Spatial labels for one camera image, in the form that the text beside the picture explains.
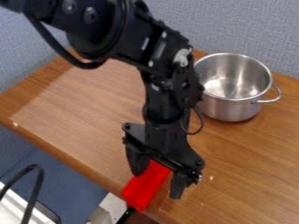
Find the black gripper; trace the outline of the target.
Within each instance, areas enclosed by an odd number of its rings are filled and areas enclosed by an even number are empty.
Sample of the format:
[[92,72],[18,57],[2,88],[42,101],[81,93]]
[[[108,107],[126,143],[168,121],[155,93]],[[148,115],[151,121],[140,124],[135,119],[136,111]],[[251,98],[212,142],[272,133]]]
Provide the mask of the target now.
[[201,181],[204,160],[188,144],[187,135],[177,123],[161,125],[125,122],[125,157],[131,172],[140,176],[153,160],[173,171],[169,197],[179,200],[184,188]]

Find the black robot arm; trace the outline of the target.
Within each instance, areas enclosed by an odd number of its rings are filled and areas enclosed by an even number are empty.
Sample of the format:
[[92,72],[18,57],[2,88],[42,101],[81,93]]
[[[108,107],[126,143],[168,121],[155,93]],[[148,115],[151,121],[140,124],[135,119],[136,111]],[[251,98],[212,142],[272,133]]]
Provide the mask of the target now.
[[0,0],[24,14],[56,53],[81,69],[114,59],[136,67],[144,83],[144,123],[124,123],[125,156],[140,176],[151,161],[172,171],[169,197],[201,181],[204,160],[188,144],[199,83],[189,40],[153,18],[143,0]]

